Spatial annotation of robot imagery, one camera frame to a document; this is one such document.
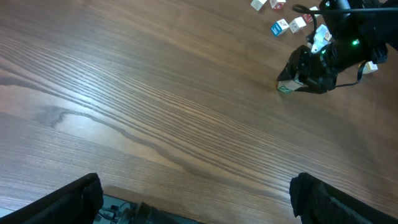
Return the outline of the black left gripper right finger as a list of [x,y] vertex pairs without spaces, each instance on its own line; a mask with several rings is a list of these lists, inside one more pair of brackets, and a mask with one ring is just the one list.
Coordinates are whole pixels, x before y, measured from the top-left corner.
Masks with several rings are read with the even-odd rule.
[[290,201],[302,224],[397,224],[397,219],[302,172],[292,178]]

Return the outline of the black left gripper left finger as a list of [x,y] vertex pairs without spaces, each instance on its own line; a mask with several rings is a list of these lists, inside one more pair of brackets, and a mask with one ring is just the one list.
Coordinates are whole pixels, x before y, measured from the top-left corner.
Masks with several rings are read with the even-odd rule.
[[89,173],[1,218],[1,224],[93,223],[104,204],[96,173]]

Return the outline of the wooden block green side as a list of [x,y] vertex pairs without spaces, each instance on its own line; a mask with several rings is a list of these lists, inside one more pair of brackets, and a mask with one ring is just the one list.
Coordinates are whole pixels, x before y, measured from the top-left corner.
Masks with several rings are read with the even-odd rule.
[[296,80],[286,80],[286,81],[291,81],[291,87],[292,87],[292,91],[295,91],[301,87],[305,87],[306,84],[300,82],[298,79]]

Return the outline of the green X letter block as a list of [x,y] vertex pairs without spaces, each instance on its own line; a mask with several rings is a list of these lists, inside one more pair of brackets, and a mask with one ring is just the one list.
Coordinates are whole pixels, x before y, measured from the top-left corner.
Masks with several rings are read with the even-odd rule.
[[277,91],[282,93],[289,93],[292,91],[291,81],[278,82]]

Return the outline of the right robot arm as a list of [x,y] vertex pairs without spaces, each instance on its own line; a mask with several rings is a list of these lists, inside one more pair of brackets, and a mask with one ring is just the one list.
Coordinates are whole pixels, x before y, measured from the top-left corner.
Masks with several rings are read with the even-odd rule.
[[299,4],[292,10],[312,19],[323,16],[333,41],[313,50],[320,31],[315,25],[308,45],[292,52],[277,77],[280,92],[326,93],[339,86],[338,74],[353,65],[359,66],[361,80],[368,62],[385,63],[388,46],[397,48],[397,1],[322,1],[317,10]]

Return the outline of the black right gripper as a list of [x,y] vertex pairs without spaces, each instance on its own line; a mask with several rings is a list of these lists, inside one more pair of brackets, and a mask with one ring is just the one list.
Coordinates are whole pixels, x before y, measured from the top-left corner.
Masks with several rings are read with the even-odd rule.
[[334,90],[341,72],[340,55],[340,42],[332,42],[315,54],[309,47],[301,45],[291,54],[277,81],[293,80],[298,76],[305,85],[296,89],[297,92],[323,94]]

